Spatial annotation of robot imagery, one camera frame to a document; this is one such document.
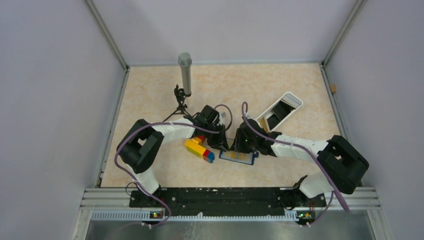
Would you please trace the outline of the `dark blue card holder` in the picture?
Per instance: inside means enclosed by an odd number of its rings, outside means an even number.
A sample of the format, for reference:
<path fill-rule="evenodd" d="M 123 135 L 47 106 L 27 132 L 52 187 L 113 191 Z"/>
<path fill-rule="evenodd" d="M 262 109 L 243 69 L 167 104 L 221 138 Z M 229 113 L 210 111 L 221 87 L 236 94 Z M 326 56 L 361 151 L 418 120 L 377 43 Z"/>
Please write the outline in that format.
<path fill-rule="evenodd" d="M 240 164 L 252 166 L 255 162 L 255 159 L 259 157 L 257 151 L 251 153 L 242 153 L 236 151 L 221 151 L 219 153 L 219 158 L 231 162 L 236 162 Z"/>

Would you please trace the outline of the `gold striped credit card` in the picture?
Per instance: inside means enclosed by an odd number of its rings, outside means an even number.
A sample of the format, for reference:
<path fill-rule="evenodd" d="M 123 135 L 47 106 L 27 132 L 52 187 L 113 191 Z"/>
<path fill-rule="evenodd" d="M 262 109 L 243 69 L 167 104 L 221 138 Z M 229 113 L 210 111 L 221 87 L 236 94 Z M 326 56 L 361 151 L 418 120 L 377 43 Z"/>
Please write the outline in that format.
<path fill-rule="evenodd" d="M 228 159 L 236 159 L 237 158 L 237 152 L 227 151 L 227 152 L 225 152 L 224 156 Z"/>

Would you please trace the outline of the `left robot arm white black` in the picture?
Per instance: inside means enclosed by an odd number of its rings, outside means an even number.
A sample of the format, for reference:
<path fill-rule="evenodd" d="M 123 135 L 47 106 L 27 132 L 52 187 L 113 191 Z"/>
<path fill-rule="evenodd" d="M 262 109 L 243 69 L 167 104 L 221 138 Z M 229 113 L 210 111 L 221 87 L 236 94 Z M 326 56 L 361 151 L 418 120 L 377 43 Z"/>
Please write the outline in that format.
<path fill-rule="evenodd" d="M 137 120 L 116 148 L 115 158 L 120 158 L 127 167 L 123 169 L 142 191 L 141 200 L 149 207 L 160 202 L 160 187 L 152 169 L 161 145 L 176 140 L 195 137 L 205 139 L 207 145 L 216 150 L 228 151 L 226 126 L 222 115 L 206 105 L 194 116 L 184 116 L 174 121 L 149 123 Z"/>

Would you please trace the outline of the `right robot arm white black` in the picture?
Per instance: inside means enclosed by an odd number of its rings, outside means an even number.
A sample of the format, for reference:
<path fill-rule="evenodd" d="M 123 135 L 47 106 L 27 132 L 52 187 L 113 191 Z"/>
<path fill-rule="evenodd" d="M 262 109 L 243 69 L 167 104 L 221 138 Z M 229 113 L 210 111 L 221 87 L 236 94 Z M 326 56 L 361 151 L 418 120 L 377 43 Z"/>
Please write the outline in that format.
<path fill-rule="evenodd" d="M 351 195 L 369 169 L 368 161 L 343 137 L 333 135 L 329 140 L 308 140 L 266 132 L 253 119 L 246 119 L 236 130 L 232 151 L 264 156 L 294 158 L 316 164 L 319 172 L 305 175 L 283 195 L 288 208 L 307 206 L 313 198 L 333 193 L 345 211 L 349 206 L 343 194 Z"/>

